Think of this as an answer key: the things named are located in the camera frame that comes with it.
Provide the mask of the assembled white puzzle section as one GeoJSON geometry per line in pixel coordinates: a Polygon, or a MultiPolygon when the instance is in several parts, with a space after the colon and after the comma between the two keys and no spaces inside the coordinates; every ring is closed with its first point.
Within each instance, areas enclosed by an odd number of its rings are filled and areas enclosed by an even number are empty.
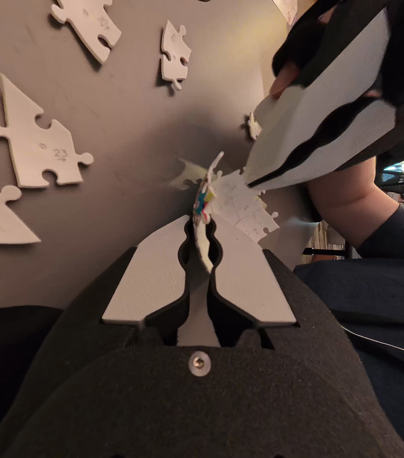
{"type": "Polygon", "coordinates": [[[277,212],[269,214],[261,196],[265,192],[247,186],[240,170],[223,175],[215,171],[224,152],[212,161],[197,192],[193,205],[192,223],[199,259],[207,273],[213,261],[209,258],[210,241],[206,226],[214,216],[220,216],[232,226],[243,231],[255,243],[279,228],[275,222],[277,212]]]}

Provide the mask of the scattered loose puzzle pieces group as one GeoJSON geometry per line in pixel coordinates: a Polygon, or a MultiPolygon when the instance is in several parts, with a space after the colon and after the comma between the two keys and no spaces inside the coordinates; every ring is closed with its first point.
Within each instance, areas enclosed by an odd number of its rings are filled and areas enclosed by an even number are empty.
{"type": "Polygon", "coordinates": [[[174,104],[155,88],[167,20],[189,1],[75,3],[94,23],[98,61],[57,1],[0,1],[0,246],[29,251],[97,233],[157,228],[188,214],[187,192],[163,184],[176,166],[163,140],[174,104]]]}

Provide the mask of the white instruction leaflet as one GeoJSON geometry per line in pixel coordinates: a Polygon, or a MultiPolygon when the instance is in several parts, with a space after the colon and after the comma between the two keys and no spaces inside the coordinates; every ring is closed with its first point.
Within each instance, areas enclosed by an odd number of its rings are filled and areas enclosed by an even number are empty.
{"type": "Polygon", "coordinates": [[[298,0],[273,0],[289,26],[293,26],[297,20],[298,0]]]}

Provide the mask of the person's right hand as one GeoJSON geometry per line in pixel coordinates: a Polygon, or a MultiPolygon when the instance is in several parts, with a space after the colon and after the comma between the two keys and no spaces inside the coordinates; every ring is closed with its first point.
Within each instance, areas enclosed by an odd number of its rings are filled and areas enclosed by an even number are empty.
{"type": "Polygon", "coordinates": [[[269,94],[273,98],[279,99],[299,74],[300,68],[293,61],[287,62],[278,72],[278,75],[270,87],[269,94]]]}

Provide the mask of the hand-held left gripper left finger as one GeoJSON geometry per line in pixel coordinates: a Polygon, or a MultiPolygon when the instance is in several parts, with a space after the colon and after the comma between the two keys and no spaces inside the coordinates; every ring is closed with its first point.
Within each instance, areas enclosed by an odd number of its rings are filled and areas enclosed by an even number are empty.
{"type": "Polygon", "coordinates": [[[138,244],[104,311],[104,323],[177,328],[186,321],[189,225],[190,217],[182,216],[138,244]]]}

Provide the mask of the person's right forearm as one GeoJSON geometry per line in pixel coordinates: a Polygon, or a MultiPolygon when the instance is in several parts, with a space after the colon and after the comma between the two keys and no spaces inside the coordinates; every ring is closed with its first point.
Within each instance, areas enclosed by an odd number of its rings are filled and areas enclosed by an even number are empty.
{"type": "Polygon", "coordinates": [[[334,171],[307,183],[310,199],[350,245],[359,248],[399,208],[374,183],[376,159],[334,171]]]}

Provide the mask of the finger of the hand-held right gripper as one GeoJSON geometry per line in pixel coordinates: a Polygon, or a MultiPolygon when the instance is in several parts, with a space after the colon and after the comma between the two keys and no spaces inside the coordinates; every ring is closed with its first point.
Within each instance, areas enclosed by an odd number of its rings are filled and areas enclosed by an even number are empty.
{"type": "Polygon", "coordinates": [[[290,86],[279,99],[267,96],[256,107],[262,132],[247,160],[247,185],[258,185],[258,179],[277,171],[321,125],[333,134],[335,121],[327,118],[336,109],[348,104],[339,116],[346,122],[348,115],[362,110],[355,102],[386,102],[364,95],[379,74],[389,39],[387,14],[382,10],[308,87],[290,86]]]}
{"type": "Polygon", "coordinates": [[[396,108],[386,102],[355,102],[362,108],[346,122],[340,115],[348,104],[327,119],[334,120],[333,134],[321,125],[313,137],[296,147],[277,171],[258,179],[258,189],[268,191],[302,184],[327,175],[346,164],[365,148],[391,131],[396,124],[396,108]]]}

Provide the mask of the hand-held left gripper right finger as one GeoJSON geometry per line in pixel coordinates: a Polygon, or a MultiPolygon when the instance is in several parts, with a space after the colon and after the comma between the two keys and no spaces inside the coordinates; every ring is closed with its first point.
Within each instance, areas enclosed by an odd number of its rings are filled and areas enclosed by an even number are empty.
{"type": "Polygon", "coordinates": [[[213,217],[212,223],[218,250],[212,269],[215,296],[261,328],[295,325],[297,319],[261,247],[222,217],[213,217]]]}

